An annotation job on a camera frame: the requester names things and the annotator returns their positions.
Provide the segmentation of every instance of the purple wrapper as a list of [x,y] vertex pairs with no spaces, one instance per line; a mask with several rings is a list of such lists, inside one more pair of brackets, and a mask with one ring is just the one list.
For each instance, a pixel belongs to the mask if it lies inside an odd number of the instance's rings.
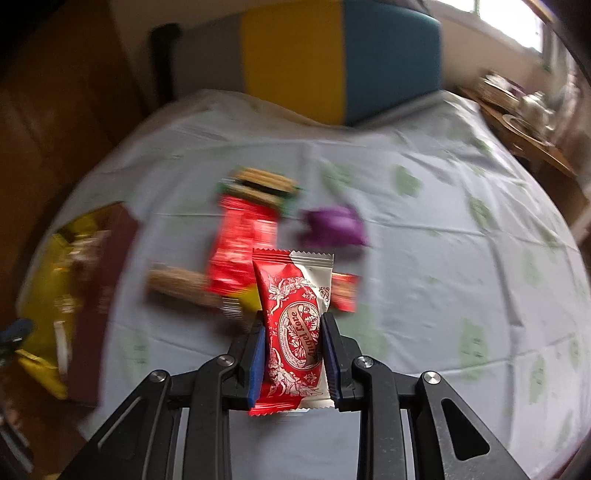
[[311,230],[304,238],[306,248],[367,245],[363,220],[353,207],[310,210],[304,218]]

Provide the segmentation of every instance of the window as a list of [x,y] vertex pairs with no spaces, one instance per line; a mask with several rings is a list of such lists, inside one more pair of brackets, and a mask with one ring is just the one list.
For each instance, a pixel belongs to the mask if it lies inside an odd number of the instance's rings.
[[526,48],[542,51],[542,20],[522,0],[439,0],[473,12]]

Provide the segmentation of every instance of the red candy wrapper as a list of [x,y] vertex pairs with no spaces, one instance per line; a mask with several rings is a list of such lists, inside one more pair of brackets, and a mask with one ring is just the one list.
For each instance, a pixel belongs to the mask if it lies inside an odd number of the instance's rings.
[[342,312],[355,312],[355,293],[358,280],[357,275],[333,272],[330,306]]
[[333,256],[255,250],[252,263],[267,327],[267,367],[249,414],[334,406],[319,345]]
[[224,218],[207,274],[208,290],[219,295],[239,292],[255,284],[253,248],[275,248],[277,212],[247,200],[224,195]]

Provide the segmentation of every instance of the blue gripper pad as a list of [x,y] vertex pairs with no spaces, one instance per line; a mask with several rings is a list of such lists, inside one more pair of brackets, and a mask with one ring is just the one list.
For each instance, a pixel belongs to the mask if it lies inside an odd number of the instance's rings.
[[0,332],[0,343],[9,343],[14,340],[22,342],[33,331],[33,321],[26,318],[15,320],[6,330]]
[[335,402],[335,408],[339,408],[339,401],[342,398],[340,391],[340,369],[337,365],[335,349],[329,334],[326,321],[320,319],[320,334],[322,335],[322,355],[324,358],[324,369],[329,385],[330,398]]
[[248,377],[248,407],[252,408],[261,395],[262,377],[265,373],[265,327],[261,325],[256,339],[255,353],[252,357]]

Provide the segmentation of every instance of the metal screw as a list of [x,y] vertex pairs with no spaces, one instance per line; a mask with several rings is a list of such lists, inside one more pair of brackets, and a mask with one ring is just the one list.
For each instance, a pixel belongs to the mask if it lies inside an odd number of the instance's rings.
[[164,370],[154,370],[153,372],[150,373],[148,378],[150,379],[151,382],[160,383],[160,382],[164,381],[164,379],[166,379],[166,375],[167,375],[167,373]]
[[359,356],[355,359],[355,365],[359,368],[369,368],[374,364],[374,359],[367,355]]
[[425,382],[430,383],[431,385],[437,385],[441,381],[441,375],[437,372],[425,372],[423,378],[425,379]]
[[217,364],[221,365],[222,367],[230,367],[235,362],[234,357],[232,355],[220,355],[217,358]]

